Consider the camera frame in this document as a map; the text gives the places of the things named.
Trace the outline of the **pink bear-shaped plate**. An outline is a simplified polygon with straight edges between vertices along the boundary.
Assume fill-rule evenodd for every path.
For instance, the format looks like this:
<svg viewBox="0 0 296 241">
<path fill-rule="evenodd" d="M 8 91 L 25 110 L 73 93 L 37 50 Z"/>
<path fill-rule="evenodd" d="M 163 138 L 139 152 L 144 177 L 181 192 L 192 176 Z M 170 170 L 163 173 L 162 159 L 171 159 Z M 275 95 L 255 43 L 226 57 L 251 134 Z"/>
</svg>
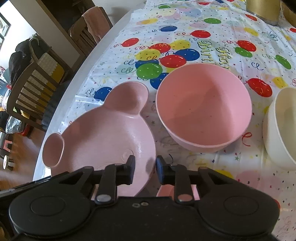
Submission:
<svg viewBox="0 0 296 241">
<path fill-rule="evenodd" d="M 135 157 L 131 185 L 120 185 L 120 196 L 136 196 L 150 180 L 156 159 L 154 136 L 141 115 L 149 91 L 140 82 L 119 84 L 107 95 L 104 104 L 87 111 L 63 133 L 50 134 L 42 159 L 53 176 L 85 166 L 102 170 L 123 164 Z"/>
</svg>

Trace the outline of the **pink bowl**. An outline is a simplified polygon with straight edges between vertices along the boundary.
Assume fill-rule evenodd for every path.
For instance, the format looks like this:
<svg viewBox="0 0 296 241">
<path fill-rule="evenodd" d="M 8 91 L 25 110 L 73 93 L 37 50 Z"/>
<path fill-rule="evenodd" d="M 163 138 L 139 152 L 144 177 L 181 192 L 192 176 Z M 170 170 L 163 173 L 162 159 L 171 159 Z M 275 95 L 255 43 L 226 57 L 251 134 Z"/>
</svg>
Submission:
<svg viewBox="0 0 296 241">
<path fill-rule="evenodd" d="M 224 149 L 247 130 L 252 103 L 242 81 L 213 64 L 184 65 L 156 93 L 159 119 L 175 142 L 192 152 Z"/>
</svg>

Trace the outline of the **cream bowl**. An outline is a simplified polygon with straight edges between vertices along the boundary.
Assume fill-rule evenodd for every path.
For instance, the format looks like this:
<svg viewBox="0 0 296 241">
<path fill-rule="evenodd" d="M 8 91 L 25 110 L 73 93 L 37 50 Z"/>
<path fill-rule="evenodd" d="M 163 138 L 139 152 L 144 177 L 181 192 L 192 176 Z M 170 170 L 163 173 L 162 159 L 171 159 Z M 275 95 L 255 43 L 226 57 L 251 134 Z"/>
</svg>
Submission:
<svg viewBox="0 0 296 241">
<path fill-rule="evenodd" d="M 281 89 L 269 106 L 263 120 L 263 142 L 274 164 L 295 170 L 295 88 Z"/>
</svg>

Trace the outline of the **wooden chair black seat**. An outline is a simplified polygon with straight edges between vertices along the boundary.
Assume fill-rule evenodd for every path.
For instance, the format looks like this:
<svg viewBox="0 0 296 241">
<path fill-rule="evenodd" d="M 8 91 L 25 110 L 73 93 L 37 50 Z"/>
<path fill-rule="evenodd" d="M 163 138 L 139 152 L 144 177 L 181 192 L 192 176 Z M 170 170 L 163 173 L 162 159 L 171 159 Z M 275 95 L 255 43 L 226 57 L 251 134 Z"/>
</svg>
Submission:
<svg viewBox="0 0 296 241">
<path fill-rule="evenodd" d="M 45 53 L 31 61 L 12 85 L 6 112 L 45 132 L 70 82 L 68 69 Z"/>
</svg>

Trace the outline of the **wooden chair with towel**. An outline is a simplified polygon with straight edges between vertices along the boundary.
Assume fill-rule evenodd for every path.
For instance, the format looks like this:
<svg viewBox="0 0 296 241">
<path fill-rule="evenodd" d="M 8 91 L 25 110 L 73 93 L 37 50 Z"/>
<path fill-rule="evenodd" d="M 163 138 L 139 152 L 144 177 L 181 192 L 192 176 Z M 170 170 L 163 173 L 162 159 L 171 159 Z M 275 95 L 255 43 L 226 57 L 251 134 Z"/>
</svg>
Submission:
<svg viewBox="0 0 296 241">
<path fill-rule="evenodd" d="M 69 35 L 85 56 L 88 56 L 98 44 L 88 32 L 82 16 L 71 26 Z"/>
</svg>

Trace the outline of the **pink towel on chair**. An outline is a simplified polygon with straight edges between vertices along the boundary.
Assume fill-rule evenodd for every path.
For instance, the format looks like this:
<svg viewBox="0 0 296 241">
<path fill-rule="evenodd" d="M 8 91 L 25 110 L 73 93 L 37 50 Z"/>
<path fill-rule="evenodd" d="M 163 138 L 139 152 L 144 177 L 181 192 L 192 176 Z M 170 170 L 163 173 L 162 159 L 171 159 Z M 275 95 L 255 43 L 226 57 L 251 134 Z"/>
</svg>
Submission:
<svg viewBox="0 0 296 241">
<path fill-rule="evenodd" d="M 86 22 L 88 32 L 92 35 L 96 43 L 99 43 L 113 27 L 104 8 L 100 6 L 94 6 L 88 9 L 82 17 Z"/>
</svg>

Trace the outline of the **gold thermos jug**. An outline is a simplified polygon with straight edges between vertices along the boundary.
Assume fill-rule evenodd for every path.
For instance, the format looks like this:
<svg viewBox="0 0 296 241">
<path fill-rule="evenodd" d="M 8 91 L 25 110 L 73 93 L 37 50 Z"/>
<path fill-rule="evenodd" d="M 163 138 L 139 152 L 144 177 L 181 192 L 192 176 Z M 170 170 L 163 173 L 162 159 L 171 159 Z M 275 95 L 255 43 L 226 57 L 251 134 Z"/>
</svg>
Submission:
<svg viewBox="0 0 296 241">
<path fill-rule="evenodd" d="M 280 17 L 280 0 L 247 0 L 246 10 L 265 23 L 276 26 Z"/>
</svg>

